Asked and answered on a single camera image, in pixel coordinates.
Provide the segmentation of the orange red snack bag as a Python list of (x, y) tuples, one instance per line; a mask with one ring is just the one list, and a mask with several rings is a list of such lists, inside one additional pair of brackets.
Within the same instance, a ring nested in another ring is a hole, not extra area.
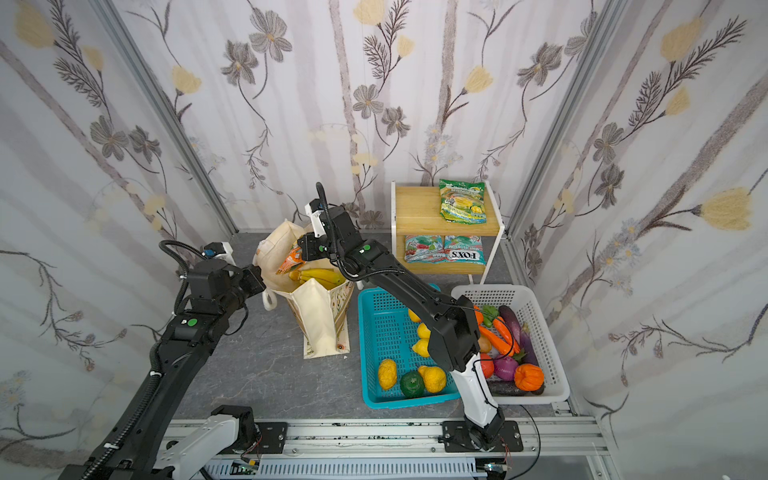
[(277, 275), (288, 274), (298, 269), (305, 263), (306, 261), (302, 257), (302, 248), (298, 244), (294, 244), (292, 249), (286, 256), (285, 260), (276, 270), (276, 274)]

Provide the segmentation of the yellow banana bunch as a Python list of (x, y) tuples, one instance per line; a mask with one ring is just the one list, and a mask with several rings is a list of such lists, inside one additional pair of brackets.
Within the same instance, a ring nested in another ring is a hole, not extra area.
[(346, 282), (346, 279), (339, 272), (326, 268), (296, 269), (289, 272), (288, 276), (299, 284), (315, 280), (327, 290), (333, 290)]

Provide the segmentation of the cream floral grocery tote bag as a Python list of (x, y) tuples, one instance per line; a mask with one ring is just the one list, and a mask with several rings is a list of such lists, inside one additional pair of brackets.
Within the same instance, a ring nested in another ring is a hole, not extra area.
[(300, 273), (305, 270), (333, 271), (335, 268), (326, 259), (311, 261), (292, 272), (278, 271), (306, 232), (305, 228), (286, 220), (258, 244), (253, 264), (261, 268), (267, 285), (262, 294), (264, 308), (272, 311), (280, 299), (287, 302), (303, 334), (305, 359), (348, 354), (351, 346), (347, 311), (355, 284), (346, 281), (329, 289), (317, 278), (300, 279)]

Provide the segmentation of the small yellow lemon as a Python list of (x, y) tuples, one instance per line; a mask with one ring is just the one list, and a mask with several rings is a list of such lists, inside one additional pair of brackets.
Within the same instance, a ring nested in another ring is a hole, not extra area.
[(431, 332), (427, 326), (420, 323), (417, 328), (418, 341), (411, 347), (412, 351), (423, 358), (429, 358), (428, 351)]

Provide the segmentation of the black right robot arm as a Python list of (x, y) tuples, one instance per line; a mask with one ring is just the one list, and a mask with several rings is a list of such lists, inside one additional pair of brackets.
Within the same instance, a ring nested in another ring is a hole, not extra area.
[(430, 331), (428, 353), (451, 374), (464, 406), (466, 437), (488, 450), (504, 426), (503, 411), (482, 373), (475, 307), (464, 296), (453, 298), (409, 271), (383, 244), (365, 239), (342, 206), (331, 205), (323, 185), (308, 205), (313, 232), (298, 240), (302, 259), (327, 259), (352, 282), (368, 281), (413, 311)]

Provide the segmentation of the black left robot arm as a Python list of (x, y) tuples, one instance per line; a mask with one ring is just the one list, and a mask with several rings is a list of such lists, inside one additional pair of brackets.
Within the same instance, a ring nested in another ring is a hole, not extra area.
[(232, 446), (255, 441), (249, 407), (223, 407), (202, 427), (163, 451), (163, 438), (193, 379), (229, 328), (266, 285), (259, 267), (236, 266), (227, 242), (197, 249), (163, 240), (161, 251), (182, 270), (173, 315), (149, 353), (150, 368), (113, 429), (82, 464), (70, 464), (63, 479), (191, 479)]

